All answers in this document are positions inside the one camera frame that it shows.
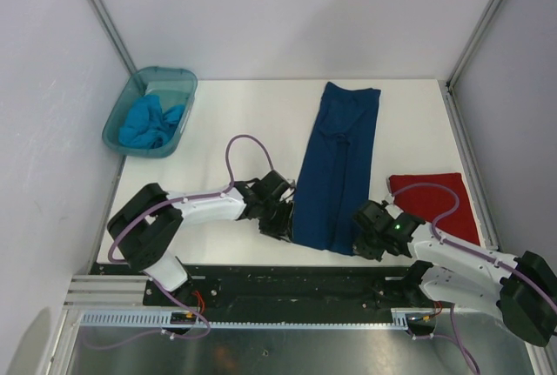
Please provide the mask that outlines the dark blue t-shirt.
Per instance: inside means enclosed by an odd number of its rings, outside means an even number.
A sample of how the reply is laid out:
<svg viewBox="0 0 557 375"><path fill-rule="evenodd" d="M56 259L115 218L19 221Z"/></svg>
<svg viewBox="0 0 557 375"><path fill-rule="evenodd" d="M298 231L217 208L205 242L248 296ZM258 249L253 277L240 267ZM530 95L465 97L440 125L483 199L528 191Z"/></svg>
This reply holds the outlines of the dark blue t-shirt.
<svg viewBox="0 0 557 375"><path fill-rule="evenodd" d="M353 214L369 197L381 91L326 84L294 195L292 241L353 254Z"/></svg>

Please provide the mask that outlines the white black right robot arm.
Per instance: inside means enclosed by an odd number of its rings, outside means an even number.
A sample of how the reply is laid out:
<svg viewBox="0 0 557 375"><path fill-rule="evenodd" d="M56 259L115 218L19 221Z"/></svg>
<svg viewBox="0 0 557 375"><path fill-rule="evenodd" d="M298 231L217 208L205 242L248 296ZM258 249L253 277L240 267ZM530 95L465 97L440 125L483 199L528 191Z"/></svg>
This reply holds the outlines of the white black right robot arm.
<svg viewBox="0 0 557 375"><path fill-rule="evenodd" d="M427 300L461 305L498 319L516 337L545 347L556 332L556 275L540 255L489 251L440 231L386 202L366 201L354 214L356 255L389 253L413 260L404 277L379 289L421 307Z"/></svg>

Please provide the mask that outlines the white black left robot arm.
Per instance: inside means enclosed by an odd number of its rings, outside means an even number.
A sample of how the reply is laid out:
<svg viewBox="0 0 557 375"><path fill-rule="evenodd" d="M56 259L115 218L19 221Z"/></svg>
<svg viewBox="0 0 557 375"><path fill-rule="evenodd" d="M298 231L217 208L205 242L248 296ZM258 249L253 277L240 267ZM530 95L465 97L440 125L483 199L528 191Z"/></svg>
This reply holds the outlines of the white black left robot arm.
<svg viewBox="0 0 557 375"><path fill-rule="evenodd" d="M256 220L260 234L291 242L295 191L295 182L275 170L262 178L231 180L222 188L197 193L147 184L109 220L112 244L107 258L142 272L172 304L182 305L195 287L191 274L170 253L178 230L214 221Z"/></svg>

